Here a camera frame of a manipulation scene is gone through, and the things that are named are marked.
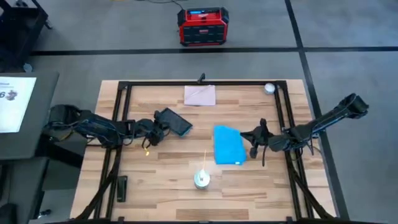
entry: white paper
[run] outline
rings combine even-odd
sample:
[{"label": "white paper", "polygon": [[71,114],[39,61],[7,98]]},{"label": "white paper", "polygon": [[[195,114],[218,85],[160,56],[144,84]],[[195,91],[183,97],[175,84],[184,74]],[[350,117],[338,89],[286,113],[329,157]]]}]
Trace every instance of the white paper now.
[{"label": "white paper", "polygon": [[185,86],[184,104],[190,106],[214,106],[216,105],[216,87]]},{"label": "white paper", "polygon": [[0,133],[21,127],[36,78],[0,77]]}]

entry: yellow tag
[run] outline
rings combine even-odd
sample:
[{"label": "yellow tag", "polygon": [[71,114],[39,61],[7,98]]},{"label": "yellow tag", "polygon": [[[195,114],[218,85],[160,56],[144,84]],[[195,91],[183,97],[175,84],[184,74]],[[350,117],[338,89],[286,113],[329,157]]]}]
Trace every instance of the yellow tag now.
[{"label": "yellow tag", "polygon": [[144,147],[144,150],[146,151],[145,156],[149,156],[149,151],[146,147]]}]

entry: smartphone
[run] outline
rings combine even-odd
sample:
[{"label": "smartphone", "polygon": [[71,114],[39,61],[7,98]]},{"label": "smartphone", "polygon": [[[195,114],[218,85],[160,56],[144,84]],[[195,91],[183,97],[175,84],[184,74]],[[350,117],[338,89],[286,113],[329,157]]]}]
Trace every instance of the smartphone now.
[{"label": "smartphone", "polygon": [[164,109],[160,114],[160,121],[167,122],[170,126],[170,130],[180,137],[187,134],[192,128],[191,123],[169,108]]}]

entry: gray floor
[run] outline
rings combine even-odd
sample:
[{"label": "gray floor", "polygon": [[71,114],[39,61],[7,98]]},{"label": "gray floor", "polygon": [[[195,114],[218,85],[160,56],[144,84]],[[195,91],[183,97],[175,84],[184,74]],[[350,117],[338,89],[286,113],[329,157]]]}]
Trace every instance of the gray floor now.
[{"label": "gray floor", "polygon": [[[55,27],[42,32],[37,50],[181,48],[176,25],[179,8],[174,4],[135,0],[39,3]],[[228,41],[221,47],[295,47],[283,0],[190,0],[181,4],[229,9]],[[292,5],[305,46],[398,45],[396,0],[292,0]],[[398,140],[394,136],[398,52],[310,53],[307,58],[322,111],[332,109],[352,92],[371,105],[363,119],[345,120],[328,130],[351,219],[394,223],[398,207]],[[104,79],[198,78],[203,72],[208,78],[304,79],[297,53],[43,56],[31,57],[30,63],[38,71],[60,72],[54,104],[91,110]],[[55,210],[48,217],[52,220],[69,215],[70,181],[77,178],[72,173],[76,172],[71,171],[65,183],[68,193],[56,190],[43,203],[43,208]]]}]

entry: red power station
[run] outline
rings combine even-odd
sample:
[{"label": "red power station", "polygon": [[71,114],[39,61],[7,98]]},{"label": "red power station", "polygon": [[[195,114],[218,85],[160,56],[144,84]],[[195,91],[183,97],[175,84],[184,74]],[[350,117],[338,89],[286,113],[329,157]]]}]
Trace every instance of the red power station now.
[{"label": "red power station", "polygon": [[182,45],[221,45],[226,42],[229,17],[224,7],[186,9],[177,15]]}]

